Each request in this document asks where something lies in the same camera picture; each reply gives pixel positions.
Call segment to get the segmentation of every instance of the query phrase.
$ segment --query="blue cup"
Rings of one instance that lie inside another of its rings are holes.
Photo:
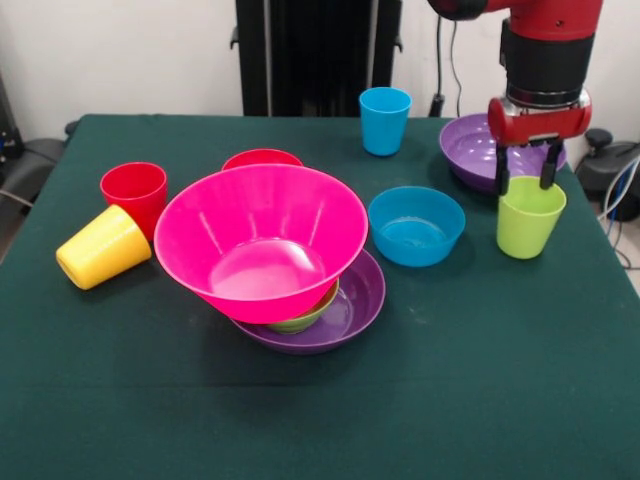
[[[360,119],[364,149],[386,157],[400,150],[407,126],[411,96],[397,88],[376,87],[360,95]]]

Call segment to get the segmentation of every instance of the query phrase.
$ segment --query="cup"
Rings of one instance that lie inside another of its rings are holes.
[[[376,87],[360,95],[360,121],[364,149],[379,157],[400,150],[407,126],[411,96],[400,89]]]
[[[148,241],[167,204],[167,174],[153,163],[131,162],[104,174],[100,190],[107,205],[122,207],[138,224]]]
[[[222,170],[229,170],[236,167],[244,167],[245,165],[279,163],[283,165],[302,166],[302,162],[295,155],[274,148],[256,148],[255,150],[247,150],[238,153],[225,162]]]
[[[538,177],[516,177],[498,205],[498,246],[520,260],[537,257],[544,250],[567,196],[558,185],[540,188]]]
[[[69,279],[83,290],[151,258],[151,247],[133,219],[112,205],[56,251]]]

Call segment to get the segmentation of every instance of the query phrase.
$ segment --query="green cup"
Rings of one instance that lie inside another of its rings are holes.
[[[538,177],[516,177],[498,206],[498,246],[520,260],[537,257],[544,250],[567,196],[558,185],[540,188]]]

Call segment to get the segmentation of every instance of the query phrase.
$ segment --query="red cup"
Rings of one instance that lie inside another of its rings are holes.
[[[234,155],[226,161],[222,166],[222,170],[258,163],[281,163],[284,165],[297,165],[298,167],[303,166],[300,159],[289,152],[283,152],[282,150],[275,150],[273,148],[257,148]]]
[[[104,174],[100,190],[108,205],[118,205],[153,241],[158,218],[167,205],[167,174],[153,163],[131,162]]]

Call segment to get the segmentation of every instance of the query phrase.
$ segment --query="bowl rim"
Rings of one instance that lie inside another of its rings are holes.
[[[196,186],[198,186],[199,184],[211,181],[211,179],[213,177],[217,177],[217,176],[220,176],[220,175],[227,175],[227,176],[228,175],[239,175],[240,172],[245,172],[245,171],[251,170],[251,169],[255,169],[255,170],[260,170],[260,169],[282,169],[282,170],[291,170],[293,172],[309,171],[314,176],[325,177],[328,181],[330,181],[332,183],[339,184],[342,187],[344,187],[344,189],[348,192],[349,195],[352,196],[352,198],[356,201],[356,204],[359,207],[359,210],[360,210],[360,213],[361,213],[361,218],[363,219],[364,231],[362,232],[362,238],[360,238],[360,240],[358,242],[358,248],[355,249],[355,253],[352,254],[349,257],[348,261],[345,262],[345,264],[344,264],[344,266],[342,268],[339,268],[335,272],[332,272],[331,274],[326,275],[322,280],[320,280],[318,282],[315,282],[312,285],[309,285],[307,287],[300,288],[298,290],[289,292],[286,295],[276,295],[276,296],[271,296],[271,297],[260,297],[260,298],[251,298],[251,299],[235,298],[235,297],[229,297],[229,296],[221,296],[221,295],[217,295],[217,294],[215,294],[215,293],[213,293],[211,291],[203,290],[201,288],[194,287],[193,285],[190,285],[188,282],[183,281],[181,278],[179,278],[176,274],[173,273],[172,269],[168,268],[168,266],[166,265],[166,259],[164,258],[165,255],[162,253],[162,249],[158,248],[158,245],[162,245],[162,242],[158,242],[158,239],[159,239],[159,234],[160,234],[160,230],[161,230],[160,227],[161,227],[162,223],[164,222],[164,220],[165,220],[165,218],[167,216],[167,212],[170,210],[170,208],[173,206],[173,204],[176,203],[182,196],[186,195],[190,190],[196,188]],[[190,185],[188,185],[187,187],[185,187],[175,197],[173,197],[173,199],[171,199],[171,201],[167,204],[165,209],[160,214],[160,217],[158,218],[158,222],[156,224],[155,232],[154,232],[154,235],[153,235],[153,245],[154,245],[154,251],[155,251],[155,254],[156,254],[156,258],[158,259],[158,262],[160,263],[160,265],[162,266],[164,271],[167,272],[167,274],[169,274],[169,276],[171,278],[173,278],[176,282],[178,282],[180,285],[182,285],[182,286],[188,288],[189,290],[191,290],[192,292],[194,292],[194,293],[196,293],[198,295],[202,295],[204,297],[211,297],[211,298],[215,298],[215,299],[222,300],[222,301],[250,303],[250,302],[268,302],[268,301],[275,301],[275,300],[281,300],[283,298],[293,297],[293,296],[296,296],[296,295],[304,294],[304,293],[310,292],[312,290],[315,290],[318,287],[321,287],[321,286],[323,286],[323,285],[325,285],[327,283],[329,283],[329,288],[331,288],[331,284],[336,280],[336,278],[338,278],[342,274],[342,272],[344,272],[347,268],[349,268],[349,265],[351,265],[354,262],[354,260],[356,258],[358,258],[358,255],[360,255],[360,252],[364,248],[364,245],[365,245],[365,243],[367,241],[368,234],[369,234],[369,219],[368,219],[368,215],[367,215],[367,209],[365,208],[364,203],[362,202],[360,197],[358,197],[356,192],[353,191],[353,189],[351,187],[349,187],[346,183],[338,180],[336,177],[334,177],[332,175],[329,175],[328,173],[325,173],[325,172],[322,172],[320,170],[316,170],[316,169],[313,169],[313,168],[309,168],[309,167],[305,167],[305,166],[297,166],[297,165],[285,165],[285,164],[279,164],[279,163],[272,163],[272,164],[245,165],[245,166],[242,166],[242,167],[239,167],[239,168],[231,168],[229,170],[215,172],[215,173],[207,175],[206,177],[203,177],[203,178],[201,178],[199,180],[196,180],[195,182],[193,182]]]
[[[489,130],[489,135],[491,136],[491,130],[489,129],[489,114],[487,113],[471,113],[469,115],[462,115],[461,117],[458,118],[454,118],[450,121],[448,121],[443,127],[442,130],[440,130],[440,135],[438,136],[438,144],[440,146],[440,151],[442,152],[442,154],[446,157],[447,161],[453,165],[455,165],[456,167],[464,170],[464,172],[466,174],[468,174],[469,176],[473,176],[475,177],[477,180],[476,181],[493,181],[495,180],[495,175],[494,177],[487,177],[485,175],[481,175],[475,172],[472,172],[470,170],[467,170],[465,168],[465,166],[462,164],[462,162],[460,162],[460,160],[451,153],[450,148],[448,145],[444,144],[444,137],[445,135],[448,133],[448,131],[453,128],[455,125],[457,125],[458,123],[462,122],[462,121],[469,121],[469,120],[482,120],[482,123],[486,123],[487,124],[487,130]],[[557,171],[560,171],[569,161],[569,155],[567,153],[567,148],[565,146],[565,148],[562,149],[562,152],[560,152],[560,157],[558,158],[558,165],[556,167]]]
[[[389,194],[392,194],[393,192],[398,192],[398,191],[413,191],[413,192],[430,193],[430,194],[435,194],[435,195],[443,198],[450,206],[453,207],[454,210],[456,210],[459,213],[459,217],[461,218],[462,221],[459,222],[459,225],[456,228],[456,233],[455,234],[447,236],[444,240],[442,240],[441,242],[438,242],[435,245],[446,245],[446,244],[449,244],[449,243],[452,243],[452,242],[456,242],[458,240],[458,238],[460,238],[460,236],[464,232],[464,229],[467,226],[467,216],[464,213],[464,209],[462,208],[462,206],[453,197],[447,195],[446,193],[444,193],[444,192],[442,192],[440,190],[436,190],[435,188],[430,188],[430,187],[422,187],[422,186],[418,186],[418,185],[406,185],[406,186],[398,186],[398,187],[389,188],[387,190],[384,190],[383,192],[380,192],[378,195],[376,195],[374,197],[373,200],[371,200],[371,203],[369,204],[369,208],[367,209],[367,215],[369,217],[369,221],[371,222],[371,228],[377,234],[383,236],[385,239],[389,240],[390,242],[400,243],[397,240],[394,240],[393,238],[390,238],[388,235],[386,235],[382,230],[382,227],[384,225],[381,225],[380,222],[378,222],[377,220],[374,220],[375,215],[372,215],[373,209],[381,201],[383,201],[385,196],[387,196]],[[431,246],[429,246],[429,247],[412,247],[412,248],[426,249],[426,248],[431,248]]]
[[[382,267],[380,266],[380,264],[378,263],[378,261],[375,259],[375,257],[373,255],[371,255],[367,250],[365,250],[364,248],[362,249],[362,251],[360,252],[361,254],[363,254],[365,257],[367,257],[367,261],[371,262],[373,265],[375,265],[375,271],[376,271],[376,276],[380,277],[380,285],[382,288],[382,292],[380,295],[380,301],[378,302],[378,305],[376,305],[376,307],[373,309],[373,314],[371,315],[371,318],[366,321],[364,324],[362,324],[357,330],[354,330],[353,332],[351,332],[349,335],[345,335],[344,337],[341,337],[337,340],[331,340],[331,341],[327,341],[327,342],[322,342],[322,343],[314,343],[313,345],[304,345],[304,346],[299,346],[296,345],[295,348],[296,350],[300,351],[300,350],[316,350],[318,348],[323,349],[325,347],[332,347],[334,345],[342,345],[343,343],[348,342],[349,340],[351,340],[354,337],[357,337],[358,335],[360,335],[362,332],[364,332],[367,328],[369,328],[371,326],[371,324],[373,322],[375,322],[375,320],[378,318],[378,316],[380,315],[380,312],[382,311],[382,307],[384,307],[384,301],[387,298],[387,283],[384,279],[384,272],[382,271]],[[238,320],[233,320],[230,319],[240,330],[242,330],[242,332],[244,332],[245,334],[249,335],[250,337],[252,337],[254,340],[256,340],[259,343],[262,343],[263,345],[269,345],[269,346],[275,346],[275,347],[279,347],[282,349],[290,349],[291,345],[288,343],[285,343],[284,341],[277,341],[277,340],[271,340],[271,339],[267,339],[264,338],[260,335],[258,335],[257,333],[251,331],[250,327],[266,327],[266,325],[258,325],[258,324],[245,324],[243,322],[239,322]]]

